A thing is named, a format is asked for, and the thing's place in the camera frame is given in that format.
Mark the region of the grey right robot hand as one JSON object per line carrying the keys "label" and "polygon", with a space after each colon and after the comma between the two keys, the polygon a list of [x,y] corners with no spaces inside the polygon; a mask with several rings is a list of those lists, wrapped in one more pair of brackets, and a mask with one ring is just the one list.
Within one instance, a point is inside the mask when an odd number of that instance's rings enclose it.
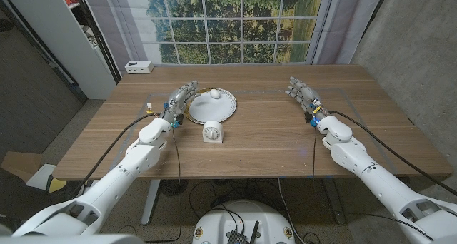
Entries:
{"label": "grey right robot hand", "polygon": [[318,121],[330,116],[330,113],[324,108],[319,94],[303,81],[290,77],[290,85],[285,93],[298,101],[302,109]]}

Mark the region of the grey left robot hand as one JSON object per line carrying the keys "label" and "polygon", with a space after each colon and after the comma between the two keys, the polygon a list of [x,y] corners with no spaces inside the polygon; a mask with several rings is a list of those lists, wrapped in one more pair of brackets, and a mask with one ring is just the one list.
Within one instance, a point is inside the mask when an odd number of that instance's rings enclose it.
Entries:
{"label": "grey left robot hand", "polygon": [[173,123],[186,108],[187,103],[199,96],[198,81],[191,81],[173,91],[160,118]]}

